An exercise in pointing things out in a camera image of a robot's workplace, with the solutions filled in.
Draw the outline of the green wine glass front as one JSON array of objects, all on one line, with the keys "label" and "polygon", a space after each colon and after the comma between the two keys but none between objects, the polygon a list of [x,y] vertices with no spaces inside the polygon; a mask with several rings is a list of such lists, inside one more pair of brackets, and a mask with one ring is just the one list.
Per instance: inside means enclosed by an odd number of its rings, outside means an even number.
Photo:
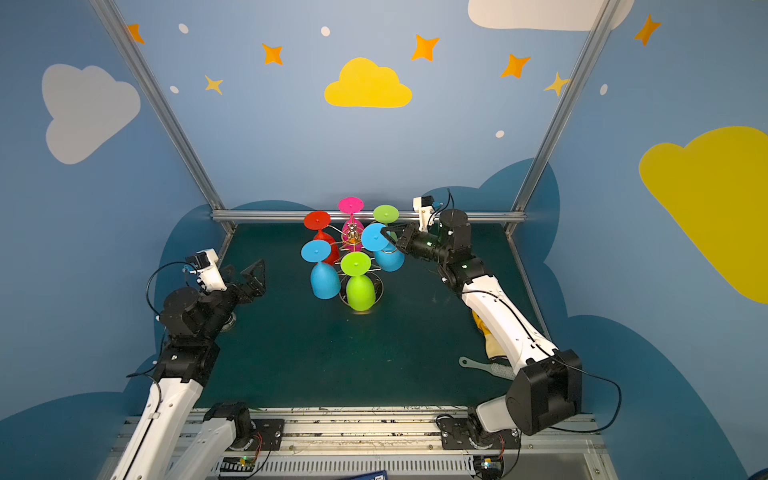
[{"label": "green wine glass front", "polygon": [[347,303],[358,312],[369,310],[376,300],[373,281],[367,276],[370,268],[370,257],[363,252],[349,253],[341,261],[341,269],[348,278]]}]

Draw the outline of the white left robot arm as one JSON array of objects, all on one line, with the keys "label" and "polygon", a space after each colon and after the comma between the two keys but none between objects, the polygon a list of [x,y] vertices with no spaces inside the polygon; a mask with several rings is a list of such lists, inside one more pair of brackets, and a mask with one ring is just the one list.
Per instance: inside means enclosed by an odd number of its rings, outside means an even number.
[{"label": "white left robot arm", "polygon": [[112,472],[114,479],[205,479],[228,450],[259,448],[248,407],[223,402],[211,407],[193,443],[172,458],[194,405],[208,384],[220,348],[218,335],[232,322],[235,309],[266,292],[266,264],[254,262],[239,275],[218,269],[215,251],[204,250],[181,261],[196,275],[194,287],[173,291],[157,311],[167,339],[154,367],[146,406]]}]

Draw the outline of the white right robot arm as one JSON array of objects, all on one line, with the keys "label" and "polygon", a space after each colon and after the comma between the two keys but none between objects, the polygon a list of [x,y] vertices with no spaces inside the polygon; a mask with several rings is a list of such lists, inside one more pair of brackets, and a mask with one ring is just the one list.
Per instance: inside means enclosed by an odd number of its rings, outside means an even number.
[{"label": "white right robot arm", "polygon": [[532,436],[582,411],[580,357],[543,336],[506,295],[472,251],[465,212],[443,211],[438,234],[409,222],[386,226],[382,235],[398,251],[435,262],[443,283],[477,314],[510,362],[514,379],[507,393],[475,408],[484,432],[517,429]]}]

